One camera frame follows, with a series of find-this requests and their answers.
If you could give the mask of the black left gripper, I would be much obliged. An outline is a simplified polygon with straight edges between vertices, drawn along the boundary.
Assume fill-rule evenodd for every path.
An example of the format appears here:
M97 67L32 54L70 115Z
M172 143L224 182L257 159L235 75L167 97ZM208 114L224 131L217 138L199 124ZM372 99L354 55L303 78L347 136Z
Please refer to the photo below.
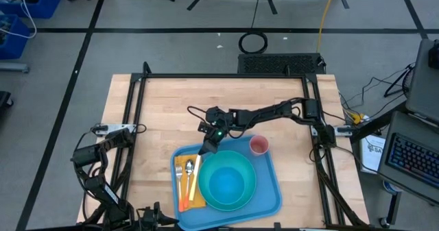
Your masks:
M162 226L176 225L179 223L179 220L161 213L159 202L154 202L152 208L137 208L137 217L140 230L156 230L160 219Z

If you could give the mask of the orange-handled metal spoon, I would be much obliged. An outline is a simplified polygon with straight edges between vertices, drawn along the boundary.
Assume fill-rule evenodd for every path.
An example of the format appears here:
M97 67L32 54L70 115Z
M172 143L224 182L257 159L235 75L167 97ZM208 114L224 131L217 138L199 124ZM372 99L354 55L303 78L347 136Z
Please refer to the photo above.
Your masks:
M183 207L186 210L189 207L189 189L190 189L190 179L191 179L191 174L193 173L194 170L194 164L192 159L188 159L188 161L186 161L186 165L185 165L185 171L187 173L187 185L186 185L186 193L185 193L185 200L183 203Z

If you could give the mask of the teal plate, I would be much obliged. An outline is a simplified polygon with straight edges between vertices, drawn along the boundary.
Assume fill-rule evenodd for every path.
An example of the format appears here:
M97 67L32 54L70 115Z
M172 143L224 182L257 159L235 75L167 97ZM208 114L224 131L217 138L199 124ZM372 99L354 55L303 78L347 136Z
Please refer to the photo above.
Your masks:
M223 205L214 201L209 193L209 179L216 169L232 167L243 176L245 189L241 198L230 205ZM257 175L252 163L242 154L235 151L219 151L209 156L202 164L198 174L198 187L205 202L212 208L231 212L243 208L252 198L257 187Z

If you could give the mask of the yellow-handled metal knife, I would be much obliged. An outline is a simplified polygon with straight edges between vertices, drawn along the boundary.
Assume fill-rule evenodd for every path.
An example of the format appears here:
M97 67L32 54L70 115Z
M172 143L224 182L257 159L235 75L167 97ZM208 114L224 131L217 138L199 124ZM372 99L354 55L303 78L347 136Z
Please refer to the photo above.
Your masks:
M191 188L189 191L189 201L190 202L192 202L195 198L195 190L196 190L196 186L197 186L198 173L200 170L201 161L202 161L201 155L197 155L196 160L195 160L195 167L193 169L193 180L192 180Z

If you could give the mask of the yellow cloth napkin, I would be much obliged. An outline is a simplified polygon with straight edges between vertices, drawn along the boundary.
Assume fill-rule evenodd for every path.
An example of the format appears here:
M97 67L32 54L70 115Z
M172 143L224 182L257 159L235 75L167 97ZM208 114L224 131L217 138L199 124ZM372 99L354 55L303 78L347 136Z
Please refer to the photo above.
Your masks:
M192 189L194 175L193 172L186 172L186 163L188 160L191 160L193 163L193 167L195 166L197 155L189 154L189 155L181 155L174 157L174 166L182 167L182 177L180 178L181 188L177 188L178 193L182 193L182 200L178 198L178 210L184 212L186 210L191 210L193 208L203 208L206 206L206 202L200 193L198 184L195 184L194 198L190 200L190 192Z

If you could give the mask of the orange-handled metal fork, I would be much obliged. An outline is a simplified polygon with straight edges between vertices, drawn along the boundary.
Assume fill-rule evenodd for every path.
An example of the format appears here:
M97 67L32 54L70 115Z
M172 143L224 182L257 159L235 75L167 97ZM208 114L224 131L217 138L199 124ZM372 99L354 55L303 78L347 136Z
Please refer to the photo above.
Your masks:
M177 179L177 190L178 190L178 211L183 212L184 206L183 206L183 200L182 200L182 187L181 187L181 177L182 177L182 167L180 165L177 165L175 167L176 172L176 179Z

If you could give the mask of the blue bowl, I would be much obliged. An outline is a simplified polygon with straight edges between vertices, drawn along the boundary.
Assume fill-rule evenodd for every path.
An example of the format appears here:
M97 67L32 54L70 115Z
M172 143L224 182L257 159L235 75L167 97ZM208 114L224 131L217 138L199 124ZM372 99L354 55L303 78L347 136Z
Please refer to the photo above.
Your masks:
M209 179L209 193L215 202L230 205L237 202L244 193L243 176L232 167L216 169Z

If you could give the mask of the pink cup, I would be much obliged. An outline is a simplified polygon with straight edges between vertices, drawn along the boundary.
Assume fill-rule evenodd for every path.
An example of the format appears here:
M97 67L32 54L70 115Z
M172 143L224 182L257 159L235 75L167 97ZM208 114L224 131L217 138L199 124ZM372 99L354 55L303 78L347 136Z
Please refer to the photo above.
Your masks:
M250 139L250 151L256 155L260 156L265 154L269 149L268 139L264 136L255 135Z

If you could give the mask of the blue plastic tray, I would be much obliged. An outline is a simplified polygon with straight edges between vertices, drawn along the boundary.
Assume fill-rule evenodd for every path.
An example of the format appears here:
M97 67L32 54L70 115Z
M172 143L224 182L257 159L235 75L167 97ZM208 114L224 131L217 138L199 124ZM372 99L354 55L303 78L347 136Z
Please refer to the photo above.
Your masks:
M219 144L218 151L235 151L245 156L255 169L257 175L257 187L253 198L243 207L231 212L216 210L206 204L203 208L193 208L184 212L178 211L178 190L174 166L174 157L198 153L200 144L189 145L177 149L171 156L171 188L174 201L175 216L179 220L178 225L186 231L198 231L232 223L240 223L253 219L260 219L276 214L282 205L280 186L271 155L267 152L261 156L255 156L250 151L251 136L239 139L226 139ZM213 155L202 155L202 164Z

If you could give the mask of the white printed paper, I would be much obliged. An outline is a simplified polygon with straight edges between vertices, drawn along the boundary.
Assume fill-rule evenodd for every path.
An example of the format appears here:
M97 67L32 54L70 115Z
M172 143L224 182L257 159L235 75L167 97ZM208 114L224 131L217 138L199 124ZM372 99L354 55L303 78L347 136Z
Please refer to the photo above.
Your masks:
M381 161L385 139L369 135L360 140L360 170L364 173L376 174Z

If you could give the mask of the laptop with backlit keyboard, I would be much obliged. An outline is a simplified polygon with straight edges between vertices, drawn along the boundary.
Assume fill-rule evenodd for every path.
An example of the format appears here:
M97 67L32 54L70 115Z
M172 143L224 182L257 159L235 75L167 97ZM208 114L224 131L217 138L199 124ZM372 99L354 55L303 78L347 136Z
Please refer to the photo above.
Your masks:
M395 112L378 172L392 184L439 206L439 127Z

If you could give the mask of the blue plastic bin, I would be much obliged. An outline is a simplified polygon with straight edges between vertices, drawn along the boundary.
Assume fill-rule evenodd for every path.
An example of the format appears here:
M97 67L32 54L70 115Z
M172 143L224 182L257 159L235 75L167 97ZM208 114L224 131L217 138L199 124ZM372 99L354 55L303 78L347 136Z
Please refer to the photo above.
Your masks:
M27 25L17 15L0 15L0 60L20 58L29 36Z
M38 0L36 3L25 0L23 5L21 0L0 0L0 11L23 18L30 15L33 19L50 19L59 3L60 0Z

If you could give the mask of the grey closed laptop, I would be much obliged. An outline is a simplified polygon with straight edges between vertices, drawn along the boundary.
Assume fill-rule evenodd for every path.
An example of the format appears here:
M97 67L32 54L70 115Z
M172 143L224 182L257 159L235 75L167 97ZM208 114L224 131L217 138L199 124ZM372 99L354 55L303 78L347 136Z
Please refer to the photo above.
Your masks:
M428 65L428 51L434 40L422 39L419 45L406 101L408 110L439 123L439 69Z

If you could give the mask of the small black device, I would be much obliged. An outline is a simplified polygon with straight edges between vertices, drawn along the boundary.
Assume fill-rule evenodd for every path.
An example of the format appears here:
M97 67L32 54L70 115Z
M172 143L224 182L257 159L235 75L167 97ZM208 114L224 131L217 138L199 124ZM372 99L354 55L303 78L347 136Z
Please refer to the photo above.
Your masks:
M428 65L432 69L439 69L439 39L434 41L434 45L428 51Z

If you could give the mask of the black aluminium frame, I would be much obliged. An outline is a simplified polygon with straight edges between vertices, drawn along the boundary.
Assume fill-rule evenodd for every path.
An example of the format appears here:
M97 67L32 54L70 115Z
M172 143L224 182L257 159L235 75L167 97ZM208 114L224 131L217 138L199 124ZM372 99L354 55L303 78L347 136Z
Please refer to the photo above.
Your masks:
M128 201L135 208L160 202L165 215L174 216L171 186L171 154L184 145L201 143L203 134L196 131L200 120L190 115L187 106L207 109L219 106L259 109L292 97L302 97L302 83L288 78L253 78L238 74L182 75L159 79L148 76L140 122L147 131L138 134L134 149ZM341 117L340 96L334 75L317 75L323 110ZM113 75L103 123L120 123L128 94L130 76ZM288 119L261 123L248 133L262 134L270 140L282 193L282 207L271 217L233 224L233 228L322 227L324 219L316 167L309 161L311 137L309 128ZM359 182L355 159L337 148L332 150L338 187L343 198L359 218L370 223Z

